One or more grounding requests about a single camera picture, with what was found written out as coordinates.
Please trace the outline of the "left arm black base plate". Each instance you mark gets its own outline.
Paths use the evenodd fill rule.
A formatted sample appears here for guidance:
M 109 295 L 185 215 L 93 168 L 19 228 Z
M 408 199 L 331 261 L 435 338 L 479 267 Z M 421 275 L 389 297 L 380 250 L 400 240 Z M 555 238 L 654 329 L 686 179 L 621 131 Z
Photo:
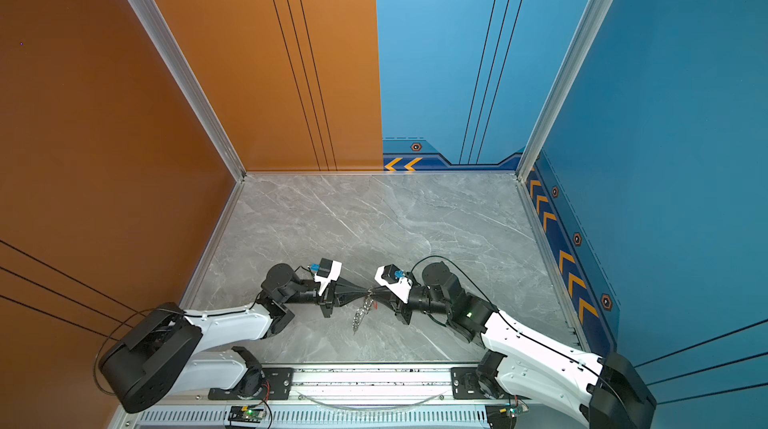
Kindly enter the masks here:
M 212 401 L 285 401 L 289 399 L 294 369 L 291 367 L 248 369 L 232 389 L 212 388 L 207 399 Z

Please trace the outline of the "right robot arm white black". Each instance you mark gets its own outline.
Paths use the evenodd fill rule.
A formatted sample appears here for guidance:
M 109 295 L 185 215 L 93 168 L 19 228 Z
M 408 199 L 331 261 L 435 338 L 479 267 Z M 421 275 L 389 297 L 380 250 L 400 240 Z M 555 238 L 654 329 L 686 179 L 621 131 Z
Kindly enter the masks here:
M 373 296 L 389 296 L 392 310 L 443 314 L 445 326 L 486 353 L 475 370 L 483 394 L 520 396 L 571 417 L 587 428 L 649 428 L 657 401 L 622 355 L 599 355 L 562 344 L 468 291 L 462 271 L 427 265 L 419 279 L 390 264 L 379 267 Z

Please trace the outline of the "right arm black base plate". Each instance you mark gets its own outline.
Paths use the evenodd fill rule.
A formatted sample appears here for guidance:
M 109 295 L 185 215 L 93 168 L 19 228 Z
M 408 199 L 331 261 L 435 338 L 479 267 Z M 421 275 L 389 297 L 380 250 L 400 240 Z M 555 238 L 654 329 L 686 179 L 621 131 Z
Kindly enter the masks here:
M 506 392 L 490 376 L 481 374 L 475 366 L 452 367 L 449 373 L 453 398 L 456 400 L 487 399 L 507 401 L 512 404 L 515 401 L 529 401 L 529 398 Z

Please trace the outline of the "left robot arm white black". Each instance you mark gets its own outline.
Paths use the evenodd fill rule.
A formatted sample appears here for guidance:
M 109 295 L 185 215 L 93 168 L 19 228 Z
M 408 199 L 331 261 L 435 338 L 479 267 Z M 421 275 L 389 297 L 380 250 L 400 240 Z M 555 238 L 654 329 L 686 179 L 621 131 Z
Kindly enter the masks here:
M 162 304 L 97 356 L 94 375 L 128 413 L 195 390 L 228 399 L 263 398 L 263 365 L 246 342 L 282 332 L 295 317 L 293 304 L 316 305 L 330 317 L 334 308 L 368 295 L 368 289 L 341 278 L 340 272 L 340 262 L 324 259 L 303 279 L 280 263 L 269 269 L 254 301 L 243 306 L 185 311 Z

